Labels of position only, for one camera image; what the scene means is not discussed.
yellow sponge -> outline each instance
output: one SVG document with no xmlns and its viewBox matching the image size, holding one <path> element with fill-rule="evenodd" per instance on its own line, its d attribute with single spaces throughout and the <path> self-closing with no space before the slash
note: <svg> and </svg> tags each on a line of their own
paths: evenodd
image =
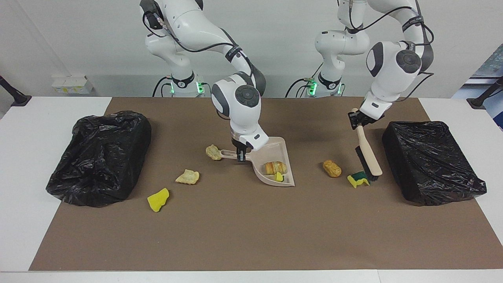
<svg viewBox="0 0 503 283">
<path fill-rule="evenodd" d="M 158 193 L 155 193 L 147 198 L 150 208 L 154 212 L 159 212 L 161 206 L 166 204 L 167 198 L 170 197 L 170 192 L 164 188 Z"/>
<path fill-rule="evenodd" d="M 353 188 L 355 189 L 356 187 L 363 184 L 367 184 L 367 186 L 370 186 L 369 180 L 367 180 L 367 174 L 365 174 L 365 172 L 363 171 L 355 173 L 353 175 L 349 175 L 348 181 L 353 185 Z"/>
<path fill-rule="evenodd" d="M 280 172 L 276 172 L 276 174 L 274 175 L 274 180 L 276 182 L 283 182 L 283 175 L 281 175 Z"/>
</svg>

black garbage bag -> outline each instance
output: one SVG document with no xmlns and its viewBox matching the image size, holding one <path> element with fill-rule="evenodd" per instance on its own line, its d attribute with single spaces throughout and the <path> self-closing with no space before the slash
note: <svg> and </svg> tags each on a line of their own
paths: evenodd
<svg viewBox="0 0 503 283">
<path fill-rule="evenodd" d="M 77 121 L 73 137 L 47 184 L 64 202 L 101 207 L 127 199 L 150 145 L 147 118 L 133 111 Z"/>
<path fill-rule="evenodd" d="M 407 200 L 441 205 L 487 192 L 443 122 L 391 122 L 382 141 Z"/>
</svg>

black cable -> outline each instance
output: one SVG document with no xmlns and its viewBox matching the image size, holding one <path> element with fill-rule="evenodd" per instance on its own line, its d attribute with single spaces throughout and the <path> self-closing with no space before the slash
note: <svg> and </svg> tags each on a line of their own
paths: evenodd
<svg viewBox="0 0 503 283">
<path fill-rule="evenodd" d="M 150 27 L 145 23 L 145 18 L 147 17 L 147 12 L 143 13 L 143 19 L 142 19 L 142 22 L 143 22 L 143 25 L 147 28 L 147 30 L 149 32 L 151 32 L 153 35 L 157 36 L 157 37 L 166 37 L 165 35 L 158 35 L 156 34 L 154 31 L 152 31 L 150 29 Z"/>
<path fill-rule="evenodd" d="M 362 31 L 362 30 L 366 30 L 366 29 L 370 28 L 371 26 L 375 25 L 377 22 L 379 22 L 380 20 L 382 20 L 384 17 L 388 16 L 389 14 L 391 14 L 391 13 L 393 13 L 395 11 L 401 10 L 401 9 L 410 9 L 410 10 L 413 10 L 413 8 L 410 7 L 410 6 L 401 6 L 401 7 L 398 7 L 398 8 L 394 8 L 393 10 L 385 13 L 381 18 L 375 20 L 372 24 L 370 24 L 370 25 L 368 25 L 368 26 L 366 26 L 364 28 L 359 29 L 359 28 L 355 27 L 355 25 L 353 25 L 353 19 L 351 18 L 351 10 L 352 10 L 352 8 L 351 8 L 351 9 L 349 9 L 349 22 L 351 23 L 351 27 L 353 29 L 355 29 L 357 31 Z"/>
<path fill-rule="evenodd" d="M 300 88 L 297 90 L 297 93 L 295 94 L 295 98 L 297 98 L 297 97 L 298 97 L 298 95 L 299 95 L 299 91 L 300 91 L 300 89 L 302 89 L 302 88 L 304 88 L 304 90 L 305 90 L 305 89 L 307 88 L 307 85 L 306 85 L 306 86 L 300 86 Z"/>
<path fill-rule="evenodd" d="M 321 63 L 320 66 L 318 67 L 318 69 L 316 69 L 316 71 L 314 71 L 314 74 L 311 76 L 312 78 L 314 78 L 314 76 L 319 71 L 319 69 L 321 69 L 321 66 L 323 66 L 323 63 Z"/>
<path fill-rule="evenodd" d="M 170 83 L 165 83 L 164 85 L 162 85 L 162 86 L 160 87 L 160 96 L 161 96 L 161 97 L 164 97 L 164 93 L 162 93 L 162 89 L 164 88 L 164 86 L 171 86 L 171 84 L 170 84 Z"/>
<path fill-rule="evenodd" d="M 391 13 L 393 13 L 393 12 L 395 12 L 395 11 L 398 11 L 398 10 L 400 10 L 400 9 L 410 9 L 410 10 L 413 10 L 413 8 L 412 8 L 412 7 L 409 7 L 409 6 L 401 6 L 401 7 L 398 7 L 398 8 L 394 8 L 393 10 L 391 10 L 391 11 L 389 11 L 389 12 L 385 13 L 385 14 L 384 14 L 382 17 L 380 17 L 379 19 L 375 20 L 372 24 L 370 24 L 370 25 L 366 26 L 365 28 L 361 28 L 361 29 L 359 29 L 359 28 L 355 27 L 355 25 L 353 24 L 353 18 L 351 17 L 351 10 L 352 10 L 352 9 L 350 9 L 350 11 L 349 11 L 349 21 L 350 21 L 350 23 L 351 23 L 351 27 L 352 27 L 353 29 L 355 29 L 356 31 L 358 31 L 358 32 L 359 32 L 359 31 L 363 31 L 363 30 L 366 30 L 366 29 L 370 28 L 371 26 L 375 25 L 377 22 L 379 22 L 380 20 L 382 20 L 384 17 L 386 17 L 386 16 L 388 16 L 389 14 L 391 14 Z M 431 30 L 431 29 L 430 29 L 430 28 L 429 28 L 429 27 L 428 27 L 425 23 L 421 23 L 421 26 L 422 26 L 422 27 L 424 27 L 426 30 L 428 30 L 428 32 L 429 32 L 429 33 L 431 34 L 431 36 L 432 36 L 432 39 L 431 39 L 429 42 L 427 42 L 427 43 L 426 43 L 426 42 L 425 42 L 425 43 L 418 43 L 418 44 L 416 44 L 416 46 L 426 46 L 426 45 L 430 45 L 430 44 L 432 44 L 432 43 L 433 43 L 433 41 L 435 40 L 435 35 L 433 34 L 433 31 L 432 31 L 432 30 Z"/>
<path fill-rule="evenodd" d="M 435 73 L 428 73 L 428 72 L 420 72 L 420 74 L 425 74 L 425 75 L 428 75 L 426 76 L 419 84 L 417 84 L 417 86 L 403 99 L 399 99 L 397 100 L 397 102 L 403 102 L 407 99 L 409 99 L 409 97 L 414 93 L 414 91 L 424 82 L 426 81 L 429 77 L 433 76 Z"/>
<path fill-rule="evenodd" d="M 426 30 L 428 30 L 428 32 L 432 35 L 432 39 L 428 42 L 428 43 L 419 43 L 419 44 L 416 44 L 416 46 L 426 46 L 426 45 L 430 45 L 433 43 L 433 41 L 435 40 L 435 35 L 433 34 L 433 31 L 425 24 L 425 23 L 421 23 L 422 27 L 424 27 Z"/>
<path fill-rule="evenodd" d="M 157 84 L 155 85 L 155 88 L 154 88 L 154 91 L 152 92 L 152 97 L 155 97 L 155 92 L 157 91 L 157 88 L 159 87 L 159 85 L 161 84 L 162 81 L 164 80 L 171 80 L 171 77 L 162 77 L 162 79 L 160 79 Z"/>
<path fill-rule="evenodd" d="M 344 86 L 343 92 L 341 92 L 341 97 L 344 96 L 344 91 L 346 91 L 346 85 L 342 84 Z"/>
<path fill-rule="evenodd" d="M 153 35 L 157 36 L 157 37 L 166 37 L 165 35 L 163 36 L 160 36 L 158 34 L 156 34 L 154 31 L 152 31 L 148 26 L 147 24 L 145 23 L 145 17 L 146 17 L 146 14 L 147 12 L 143 13 L 143 25 L 145 26 L 145 28 L 147 28 L 147 30 L 149 32 L 151 32 Z M 207 47 L 204 47 L 204 48 L 201 48 L 201 49 L 197 49 L 197 50 L 191 50 L 191 49 L 188 49 L 186 48 L 178 38 L 176 38 L 172 33 L 170 33 L 171 37 L 173 38 L 173 40 L 185 51 L 187 52 L 191 52 L 191 53 L 198 53 L 198 52 L 202 52 L 202 51 L 206 51 L 208 49 L 211 49 L 213 47 L 217 47 L 217 46 L 221 46 L 221 45 L 228 45 L 228 46 L 232 46 L 232 47 L 236 47 L 237 45 L 235 44 L 232 44 L 232 43 L 228 43 L 228 42 L 222 42 L 222 43 L 216 43 L 216 44 L 212 44 L 210 46 L 207 46 Z M 246 60 L 246 62 L 248 63 L 248 66 L 250 68 L 250 77 L 253 76 L 253 67 L 252 67 L 252 62 L 250 62 L 250 59 L 248 57 L 246 57 L 243 53 L 241 53 L 241 55 L 244 57 L 244 59 Z"/>
<path fill-rule="evenodd" d="M 209 83 L 201 83 L 204 86 L 208 86 L 208 89 L 210 89 L 210 96 L 211 96 L 211 87 Z"/>
<path fill-rule="evenodd" d="M 493 97 L 493 96 L 495 96 L 496 94 L 498 94 L 498 93 L 500 93 L 500 92 L 502 92 L 502 91 L 503 91 L 503 90 L 500 90 L 500 91 L 498 91 L 498 92 L 496 92 L 496 93 L 493 93 L 493 94 L 489 95 L 489 97 Z"/>
<path fill-rule="evenodd" d="M 230 121 L 230 118 L 225 118 L 225 117 L 223 117 L 223 116 L 220 114 L 220 112 L 218 112 L 218 109 L 215 109 L 215 110 L 217 110 L 217 115 L 218 115 L 218 117 L 220 117 L 220 119 L 225 120 L 225 121 Z"/>
<path fill-rule="evenodd" d="M 173 35 L 171 35 L 171 37 L 175 40 L 176 43 L 178 43 L 178 45 L 183 48 L 183 50 L 187 51 L 187 52 L 191 52 L 191 53 L 198 53 L 198 52 L 202 52 L 202 51 L 206 51 L 208 49 L 211 49 L 213 47 L 216 47 L 216 46 L 220 46 L 220 45 L 229 45 L 229 46 L 232 46 L 234 47 L 235 45 L 232 44 L 232 43 L 228 43 L 228 42 L 222 42 L 222 43 L 215 43 L 215 44 L 212 44 L 210 46 L 207 46 L 207 47 L 204 47 L 204 48 L 201 48 L 201 49 L 197 49 L 197 50 L 191 50 L 191 49 L 188 49 L 186 48 L 185 46 L 183 46 L 180 42 L 180 40 L 176 37 L 174 37 Z"/>
<path fill-rule="evenodd" d="M 312 78 L 314 78 L 314 76 L 319 71 L 319 69 L 321 69 L 321 66 L 323 66 L 323 62 L 319 65 L 318 69 L 316 69 L 316 71 L 314 71 L 314 74 L 311 76 Z"/>
<path fill-rule="evenodd" d="M 286 92 L 286 95 L 285 95 L 285 98 L 288 97 L 288 94 L 290 93 L 290 91 L 292 90 L 292 88 L 294 87 L 294 85 L 296 85 L 297 83 L 303 81 L 304 79 L 298 79 L 296 81 L 293 82 L 293 84 L 288 88 L 288 91 Z"/>
</svg>

beige dustpan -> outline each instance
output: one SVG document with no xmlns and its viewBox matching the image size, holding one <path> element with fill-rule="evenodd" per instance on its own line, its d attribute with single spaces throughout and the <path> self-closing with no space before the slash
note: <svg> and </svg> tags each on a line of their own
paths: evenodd
<svg viewBox="0 0 503 283">
<path fill-rule="evenodd" d="M 221 150 L 223 158 L 236 159 L 237 155 L 234 151 Z M 257 177 L 264 183 L 276 187 L 295 187 L 293 182 L 292 167 L 290 167 L 290 160 L 286 151 L 286 143 L 282 137 L 271 136 L 265 146 L 258 151 L 252 151 L 246 154 L 246 160 L 251 161 L 253 170 Z M 286 174 L 283 175 L 283 182 L 274 180 L 274 175 L 265 175 L 265 163 L 281 161 L 287 167 Z"/>
</svg>

wooden brush handle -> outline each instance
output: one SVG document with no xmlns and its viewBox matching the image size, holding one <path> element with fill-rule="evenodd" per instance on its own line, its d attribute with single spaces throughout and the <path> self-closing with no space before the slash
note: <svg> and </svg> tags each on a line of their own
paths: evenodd
<svg viewBox="0 0 503 283">
<path fill-rule="evenodd" d="M 353 108 L 352 111 L 356 112 L 358 111 L 358 109 Z M 372 175 L 374 176 L 381 176 L 382 175 L 381 166 L 379 166 L 379 162 L 377 162 L 377 158 L 374 154 L 374 151 L 370 147 L 367 137 L 365 137 L 365 132 L 363 131 L 363 126 L 361 124 L 359 124 L 358 127 L 356 127 L 356 133 L 358 135 L 358 142 L 360 144 L 360 149 L 362 150 L 365 162 L 367 162 L 367 165 L 370 169 L 370 173 L 372 173 Z"/>
</svg>

